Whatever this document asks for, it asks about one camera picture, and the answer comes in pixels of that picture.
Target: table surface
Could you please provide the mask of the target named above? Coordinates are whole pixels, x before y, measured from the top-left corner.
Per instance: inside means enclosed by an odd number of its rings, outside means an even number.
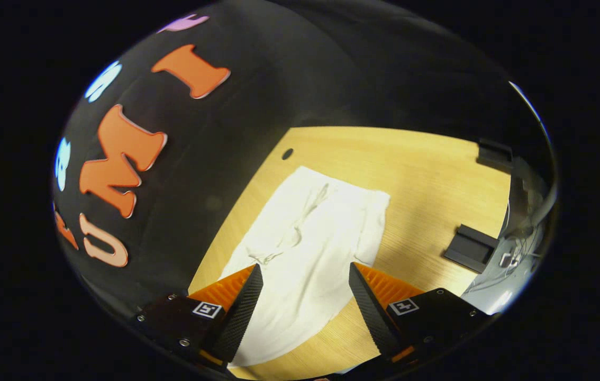
[[[293,154],[281,157],[288,149]],[[298,166],[391,196],[373,268],[422,290],[462,294],[476,273],[442,257],[457,227],[497,237],[510,195],[510,176],[476,163],[475,142],[386,128],[290,128],[223,222],[189,293],[212,284],[276,188]],[[354,298],[322,331],[264,364],[230,371],[247,379],[302,379],[377,357]]]

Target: black background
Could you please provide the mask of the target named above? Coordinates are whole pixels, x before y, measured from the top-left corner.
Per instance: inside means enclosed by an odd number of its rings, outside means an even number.
[[[112,58],[205,2],[0,2],[0,379],[196,378],[117,325],[58,248],[61,126]],[[491,330],[420,378],[600,375],[600,2],[400,2],[501,64],[559,150],[559,240]]]

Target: wood grain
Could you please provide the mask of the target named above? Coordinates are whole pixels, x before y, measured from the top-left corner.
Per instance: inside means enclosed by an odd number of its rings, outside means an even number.
[[[290,158],[284,152],[293,149]],[[431,133],[384,128],[291,128],[258,169],[220,227],[189,285],[212,284],[264,204],[298,166],[392,197],[373,267],[423,290],[460,295],[476,276],[442,258],[460,224],[497,237],[510,176],[476,163],[478,145]],[[301,379],[356,366],[377,356],[352,299],[317,335],[239,378]]]

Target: orange letter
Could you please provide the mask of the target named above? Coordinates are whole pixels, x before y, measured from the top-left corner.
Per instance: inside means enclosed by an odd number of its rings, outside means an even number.
[[[58,231],[63,237],[65,237],[66,240],[72,243],[72,246],[74,246],[75,249],[78,250],[79,245],[77,244],[77,241],[75,241],[75,236],[72,234],[72,231],[65,226],[65,221],[63,221],[62,217],[60,217],[60,213],[56,211],[55,203],[53,204],[53,212],[56,214],[56,226],[58,227]]]
[[[133,171],[126,157],[135,161],[138,171],[152,167],[168,136],[163,132],[150,133],[126,119],[120,104],[113,106],[102,118],[97,137],[107,159],[89,160],[81,167],[79,190],[94,193],[114,205],[124,219],[133,214],[135,193],[121,193],[112,186],[139,186],[140,176]]]
[[[108,265],[116,267],[126,266],[126,263],[129,262],[129,253],[126,251],[126,247],[124,247],[124,244],[121,243],[121,241],[108,232],[88,222],[83,213],[79,215],[79,224],[81,225],[81,231],[84,233],[84,235],[91,234],[95,236],[95,238],[98,238],[101,241],[109,244],[109,246],[112,246],[112,249],[114,249],[113,253],[107,253],[107,251],[94,246],[92,243],[90,243],[88,238],[84,237],[84,248],[91,257],[97,258]]]
[[[214,68],[192,52],[194,45],[185,45],[168,53],[152,67],[152,72],[166,70],[182,80],[194,99],[207,96],[230,76],[227,68]]]

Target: white cloth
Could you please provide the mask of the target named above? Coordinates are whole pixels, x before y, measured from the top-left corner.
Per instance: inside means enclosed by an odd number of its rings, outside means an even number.
[[[372,266],[389,195],[299,167],[277,188],[220,279],[259,263],[264,286],[232,366],[261,364],[319,333],[352,298],[349,263]]]

